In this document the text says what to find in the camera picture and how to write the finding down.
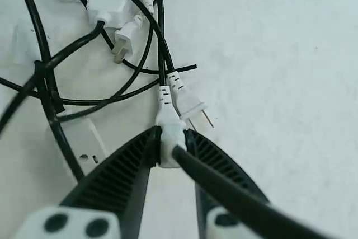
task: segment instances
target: plug prong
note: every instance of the plug prong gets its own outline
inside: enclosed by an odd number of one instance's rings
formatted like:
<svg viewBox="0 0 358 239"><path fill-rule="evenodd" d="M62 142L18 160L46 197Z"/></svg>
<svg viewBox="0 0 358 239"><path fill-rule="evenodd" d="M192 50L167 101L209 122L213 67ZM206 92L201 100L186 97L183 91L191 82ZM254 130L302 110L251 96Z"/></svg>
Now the plug prong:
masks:
<svg viewBox="0 0 358 239"><path fill-rule="evenodd" d="M208 120L208 122L210 123L211 127L214 127L214 124L211 122L211 120L209 119L208 115L206 114L205 110L202 110L202 113L204 114L204 116L206 117L206 119Z"/></svg>
<svg viewBox="0 0 358 239"><path fill-rule="evenodd" d="M190 119L188 119L188 121L191 124L191 126L194 128L194 130L196 131L196 128L195 128L194 124L192 123L192 121Z"/></svg>

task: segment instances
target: metal prong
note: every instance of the metal prong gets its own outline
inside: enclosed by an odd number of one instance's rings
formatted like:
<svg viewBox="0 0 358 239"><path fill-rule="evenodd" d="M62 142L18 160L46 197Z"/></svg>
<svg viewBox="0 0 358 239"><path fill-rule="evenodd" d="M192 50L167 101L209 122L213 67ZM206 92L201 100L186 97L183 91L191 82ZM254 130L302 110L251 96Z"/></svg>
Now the metal prong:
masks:
<svg viewBox="0 0 358 239"><path fill-rule="evenodd" d="M209 119L209 117L207 116L205 110L202 111L202 113L205 115L206 119L208 120L208 122L210 123L211 127L214 127L214 124L211 122L211 120Z"/></svg>
<svg viewBox="0 0 358 239"><path fill-rule="evenodd" d="M112 49L112 54L115 55L114 62L117 64L120 64L123 61L125 54L128 52L128 50L125 48L125 45L126 41L120 39L116 42L114 48Z"/></svg>
<svg viewBox="0 0 358 239"><path fill-rule="evenodd" d="M194 128L194 130L196 131L195 126L193 125L192 121L189 119L189 123L191 124L191 126Z"/></svg>

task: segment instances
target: white floor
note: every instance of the white floor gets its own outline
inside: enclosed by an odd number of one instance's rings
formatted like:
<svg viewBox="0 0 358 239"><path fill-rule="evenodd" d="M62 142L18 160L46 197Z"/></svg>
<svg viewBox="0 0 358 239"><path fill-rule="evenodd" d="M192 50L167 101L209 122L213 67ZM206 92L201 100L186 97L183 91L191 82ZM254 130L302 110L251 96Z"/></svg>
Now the white floor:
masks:
<svg viewBox="0 0 358 239"><path fill-rule="evenodd" d="M60 48L90 31L80 4L35 1ZM182 78L210 105L215 129L202 131L278 208L333 235L358 237L356 0L164 3L175 64L199 66ZM32 72L6 68L20 18L29 18L23 0L0 0L0 76L18 83ZM148 67L156 66L154 52ZM110 96L130 74L100 38L56 69L62 96L78 99ZM152 79L141 75L133 88ZM0 94L3 109L14 92L1 86ZM153 124L156 106L152 90L91 118L114 151ZM74 186L45 129L40 103L28 99L0 140L0 238ZM153 170L140 238L197 238L193 186L179 170Z"/></svg>

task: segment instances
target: electrical plug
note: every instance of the electrical plug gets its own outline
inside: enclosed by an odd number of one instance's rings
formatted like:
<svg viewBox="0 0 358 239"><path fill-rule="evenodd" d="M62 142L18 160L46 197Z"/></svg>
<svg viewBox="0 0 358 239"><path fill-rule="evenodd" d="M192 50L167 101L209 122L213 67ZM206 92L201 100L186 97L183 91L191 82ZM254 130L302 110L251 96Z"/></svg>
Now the electrical plug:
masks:
<svg viewBox="0 0 358 239"><path fill-rule="evenodd" d="M156 126L162 128L161 134L161 163L162 168L178 168L172 153L175 146L186 150L185 122L181 120L172 103L169 86L159 87L159 110L156 117Z"/></svg>
<svg viewBox="0 0 358 239"><path fill-rule="evenodd" d="M173 91L175 107L180 115L180 119L188 120L192 127L196 130L191 118L199 113L203 113L211 127L213 123L205 112L208 106L201 101L189 88L187 88L177 71L168 74L169 83Z"/></svg>
<svg viewBox="0 0 358 239"><path fill-rule="evenodd" d="M115 63L121 63L124 57L131 62L138 54L139 48L141 48L139 43L141 37L144 36L142 27L144 22L145 16L142 12L139 12L133 20L114 33L116 43L112 53L115 55Z"/></svg>

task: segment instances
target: outlet hole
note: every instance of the outlet hole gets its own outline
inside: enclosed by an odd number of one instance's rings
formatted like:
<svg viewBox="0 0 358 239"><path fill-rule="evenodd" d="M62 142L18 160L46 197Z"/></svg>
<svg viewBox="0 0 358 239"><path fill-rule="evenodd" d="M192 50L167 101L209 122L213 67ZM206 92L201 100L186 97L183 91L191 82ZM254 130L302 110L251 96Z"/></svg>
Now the outlet hole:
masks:
<svg viewBox="0 0 358 239"><path fill-rule="evenodd" d="M93 155L92 158L93 158L93 160L95 161L95 163L99 163L98 158L97 158L96 155Z"/></svg>
<svg viewBox="0 0 358 239"><path fill-rule="evenodd" d="M87 161L88 161L88 155L82 154L82 155L79 157L79 160L80 160L81 162L87 162Z"/></svg>

